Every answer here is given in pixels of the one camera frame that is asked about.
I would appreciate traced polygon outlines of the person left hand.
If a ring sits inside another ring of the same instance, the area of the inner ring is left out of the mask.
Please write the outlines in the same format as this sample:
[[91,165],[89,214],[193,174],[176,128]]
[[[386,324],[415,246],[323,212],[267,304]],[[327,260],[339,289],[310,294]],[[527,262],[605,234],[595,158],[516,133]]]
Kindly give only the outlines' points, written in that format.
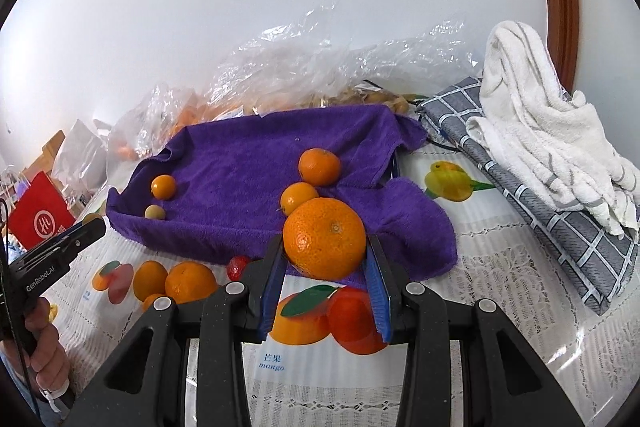
[[24,355],[24,361],[34,375],[29,376],[32,389],[59,391],[70,377],[70,359],[60,340],[58,329],[49,322],[50,303],[40,297],[26,315],[25,327],[37,338],[32,355]]

